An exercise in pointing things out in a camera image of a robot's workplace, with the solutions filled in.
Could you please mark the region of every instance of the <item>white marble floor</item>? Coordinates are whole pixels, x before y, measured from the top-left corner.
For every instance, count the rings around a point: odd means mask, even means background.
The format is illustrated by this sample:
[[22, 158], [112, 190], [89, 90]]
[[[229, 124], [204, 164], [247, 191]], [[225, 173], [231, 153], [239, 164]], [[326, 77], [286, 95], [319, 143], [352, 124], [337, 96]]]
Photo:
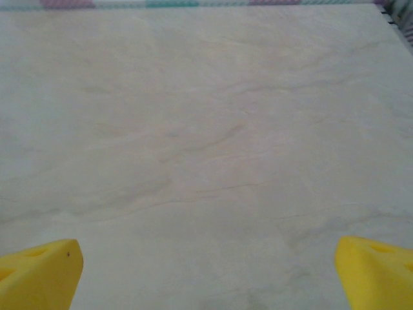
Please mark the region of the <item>white marble floor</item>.
[[413, 57], [374, 5], [0, 13], [0, 254], [77, 238], [72, 309], [348, 309], [413, 247]]

